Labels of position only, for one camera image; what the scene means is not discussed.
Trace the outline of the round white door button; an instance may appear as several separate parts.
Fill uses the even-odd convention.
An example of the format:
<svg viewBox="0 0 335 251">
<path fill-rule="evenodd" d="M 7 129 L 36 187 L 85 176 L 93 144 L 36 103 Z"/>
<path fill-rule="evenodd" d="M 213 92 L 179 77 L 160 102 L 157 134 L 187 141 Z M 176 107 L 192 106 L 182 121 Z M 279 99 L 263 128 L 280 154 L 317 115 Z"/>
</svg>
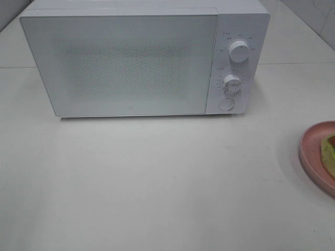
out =
<svg viewBox="0 0 335 251">
<path fill-rule="evenodd" d="M 218 104 L 218 108 L 221 111 L 230 111 L 234 108 L 234 106 L 235 106 L 235 102 L 231 98 L 225 98 L 221 100 Z"/>
</svg>

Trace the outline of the white microwave door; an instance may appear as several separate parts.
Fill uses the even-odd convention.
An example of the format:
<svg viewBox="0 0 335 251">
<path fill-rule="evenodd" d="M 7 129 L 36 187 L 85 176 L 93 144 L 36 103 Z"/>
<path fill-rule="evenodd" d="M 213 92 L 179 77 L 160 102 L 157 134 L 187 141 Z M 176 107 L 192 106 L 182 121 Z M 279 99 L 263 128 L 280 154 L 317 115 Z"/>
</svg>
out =
<svg viewBox="0 0 335 251">
<path fill-rule="evenodd" d="M 58 117 L 205 112 L 215 15 L 20 21 Z"/>
</svg>

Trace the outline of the pink plate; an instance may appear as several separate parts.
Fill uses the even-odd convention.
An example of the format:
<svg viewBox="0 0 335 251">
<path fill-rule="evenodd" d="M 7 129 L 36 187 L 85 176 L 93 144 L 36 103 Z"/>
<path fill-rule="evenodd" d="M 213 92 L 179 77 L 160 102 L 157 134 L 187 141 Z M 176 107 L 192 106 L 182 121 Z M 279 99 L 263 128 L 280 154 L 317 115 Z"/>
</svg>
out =
<svg viewBox="0 0 335 251">
<path fill-rule="evenodd" d="M 321 141 L 334 133 L 334 121 L 323 121 L 309 127 L 301 136 L 299 159 L 308 177 L 324 192 L 334 197 L 334 177 L 321 158 Z"/>
</svg>

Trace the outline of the sandwich with lettuce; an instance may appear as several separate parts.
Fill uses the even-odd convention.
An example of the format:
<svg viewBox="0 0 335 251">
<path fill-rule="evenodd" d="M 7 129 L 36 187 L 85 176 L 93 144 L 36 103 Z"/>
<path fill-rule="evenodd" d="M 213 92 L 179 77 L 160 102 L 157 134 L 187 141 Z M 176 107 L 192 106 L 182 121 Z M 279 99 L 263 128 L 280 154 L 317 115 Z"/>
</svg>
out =
<svg viewBox="0 0 335 251">
<path fill-rule="evenodd" d="M 321 140 L 321 160 L 327 172 L 334 177 L 334 133 Z"/>
</svg>

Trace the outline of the lower white timer knob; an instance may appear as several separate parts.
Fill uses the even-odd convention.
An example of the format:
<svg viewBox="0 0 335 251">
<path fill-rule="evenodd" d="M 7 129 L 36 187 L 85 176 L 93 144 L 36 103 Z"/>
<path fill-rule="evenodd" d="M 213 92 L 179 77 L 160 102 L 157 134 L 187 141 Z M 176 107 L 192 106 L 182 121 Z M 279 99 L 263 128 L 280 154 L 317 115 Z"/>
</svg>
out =
<svg viewBox="0 0 335 251">
<path fill-rule="evenodd" d="M 230 74 L 224 78 L 225 94 L 235 95 L 241 89 L 241 79 L 238 75 Z"/>
</svg>

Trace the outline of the upper white power knob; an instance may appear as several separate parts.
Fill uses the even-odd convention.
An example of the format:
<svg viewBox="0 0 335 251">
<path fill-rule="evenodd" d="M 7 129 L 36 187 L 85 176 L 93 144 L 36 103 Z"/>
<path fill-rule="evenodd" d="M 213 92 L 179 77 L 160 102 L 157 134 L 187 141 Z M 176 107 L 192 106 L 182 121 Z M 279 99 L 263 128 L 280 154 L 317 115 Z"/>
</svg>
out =
<svg viewBox="0 0 335 251">
<path fill-rule="evenodd" d="M 228 54 L 231 61 L 235 63 L 244 62 L 249 58 L 250 46 L 246 40 L 238 39 L 228 46 Z"/>
</svg>

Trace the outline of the white microwave oven body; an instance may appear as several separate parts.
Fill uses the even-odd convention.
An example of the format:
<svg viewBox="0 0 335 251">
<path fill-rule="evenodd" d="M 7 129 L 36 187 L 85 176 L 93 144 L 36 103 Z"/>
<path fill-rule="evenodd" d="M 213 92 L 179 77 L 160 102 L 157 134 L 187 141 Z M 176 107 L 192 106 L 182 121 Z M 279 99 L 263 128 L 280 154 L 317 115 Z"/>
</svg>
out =
<svg viewBox="0 0 335 251">
<path fill-rule="evenodd" d="M 197 115 L 244 113 L 270 22 L 270 14 L 259 1 L 34 1 L 23 11 L 20 20 L 23 17 L 196 15 L 217 16 L 206 109 Z M 228 46 L 238 39 L 246 40 L 250 46 L 249 58 L 241 63 L 231 61 L 228 54 Z M 241 79 L 241 89 L 235 95 L 224 92 L 224 78 L 230 74 Z M 218 108 L 225 98 L 234 100 L 230 111 Z"/>
</svg>

